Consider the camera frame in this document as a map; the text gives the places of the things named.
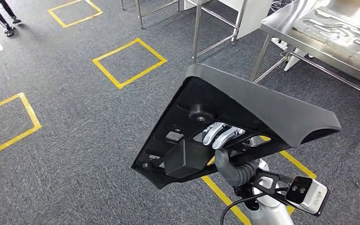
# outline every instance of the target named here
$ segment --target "black mount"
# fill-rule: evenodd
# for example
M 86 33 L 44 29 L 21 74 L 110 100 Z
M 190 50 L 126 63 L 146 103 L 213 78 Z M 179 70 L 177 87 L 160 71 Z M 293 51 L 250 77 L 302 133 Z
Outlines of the black mount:
M 271 178 L 273 180 L 270 188 L 266 188 L 259 184 L 262 177 Z M 259 189 L 260 191 L 262 191 L 263 193 L 266 193 L 267 195 L 269 195 L 270 197 L 272 197 L 273 199 L 279 201 L 280 203 L 282 203 L 284 205 L 289 205 L 294 208 L 300 209 L 285 199 L 286 193 L 285 193 L 285 195 L 283 195 L 278 192 L 275 192 L 276 185 L 278 184 L 279 181 L 281 181 L 282 183 L 286 184 L 287 187 L 289 187 L 290 184 L 292 183 L 293 179 L 288 176 L 282 175 L 282 174 L 269 172 L 269 171 L 265 171 L 265 170 L 258 168 L 256 170 L 255 176 L 249 182 L 247 182 L 246 184 L 239 186 L 239 187 L 233 187 L 234 193 L 235 193 L 235 195 L 237 195 L 241 198 L 249 198 L 249 197 L 253 196 L 252 187 L 255 187 L 255 188 Z M 319 209 L 319 211 L 316 214 L 313 214 L 314 216 L 318 217 L 321 215 L 321 212 L 323 210 L 323 207 L 325 206 L 326 201 L 328 200 L 329 195 L 330 195 L 330 191 L 328 190 L 328 193 L 323 201 L 321 208 Z M 245 205 L 250 210 L 258 210 L 259 209 L 259 204 L 254 199 L 245 202 Z
M 246 131 L 223 146 L 236 153 L 230 158 L 234 166 L 340 131 L 333 112 L 194 64 L 132 168 L 159 189 L 217 172 L 207 165 L 214 150 L 197 138 L 214 122 Z M 259 135 L 270 141 L 251 146 L 250 139 Z

